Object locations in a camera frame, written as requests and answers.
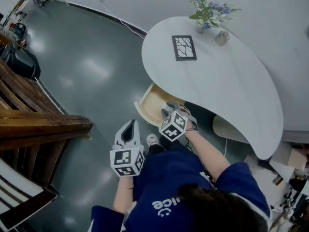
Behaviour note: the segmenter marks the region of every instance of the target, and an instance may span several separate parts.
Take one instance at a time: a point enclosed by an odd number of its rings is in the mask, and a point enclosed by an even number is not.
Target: shirt sleeve
[[[125,215],[102,206],[93,206],[91,232],[119,232]]]
[[[216,185],[218,190],[230,192],[242,198],[251,209],[267,221],[271,218],[270,207],[247,163],[239,162],[229,166],[219,176]]]

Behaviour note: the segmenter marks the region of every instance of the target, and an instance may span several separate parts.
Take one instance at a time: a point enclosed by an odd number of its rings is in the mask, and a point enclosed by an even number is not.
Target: black picture frame
[[[179,43],[179,41],[177,41],[177,39],[179,38],[185,38],[185,39],[189,39],[190,41],[190,46],[184,46],[185,47],[185,50],[187,50],[188,48],[192,50],[192,54],[193,56],[192,57],[181,57],[178,53],[178,47],[179,46],[177,43]],[[191,35],[173,35],[172,36],[172,41],[173,41],[173,46],[174,46],[174,52],[175,52],[175,58],[176,58],[176,61],[186,61],[186,60],[197,60],[197,55],[195,53],[195,48],[194,48],[194,44],[193,44],[193,40],[192,40],[192,36]]]

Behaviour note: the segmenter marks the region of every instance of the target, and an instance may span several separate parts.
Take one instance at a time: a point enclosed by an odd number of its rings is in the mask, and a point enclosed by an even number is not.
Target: forearm
[[[193,144],[202,163],[216,181],[220,174],[230,166],[227,159],[197,132],[188,132],[185,136]]]
[[[125,214],[133,203],[133,177],[121,177],[114,199],[113,210]]]

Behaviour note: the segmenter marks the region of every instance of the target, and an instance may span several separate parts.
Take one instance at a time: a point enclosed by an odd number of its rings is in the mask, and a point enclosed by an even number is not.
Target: white shoe
[[[146,138],[147,144],[148,146],[152,146],[152,145],[158,145],[159,144],[159,140],[157,138],[157,136],[155,134],[149,134]]]

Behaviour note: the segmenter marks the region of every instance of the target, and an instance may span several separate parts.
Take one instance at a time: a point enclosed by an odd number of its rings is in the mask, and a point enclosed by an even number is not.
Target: black pants
[[[165,150],[170,150],[178,146],[184,147],[178,140],[175,140],[174,142],[169,141],[164,136],[161,136],[160,139],[160,145],[152,145],[149,147],[149,151],[147,153],[147,156],[155,155],[161,152],[164,152]]]

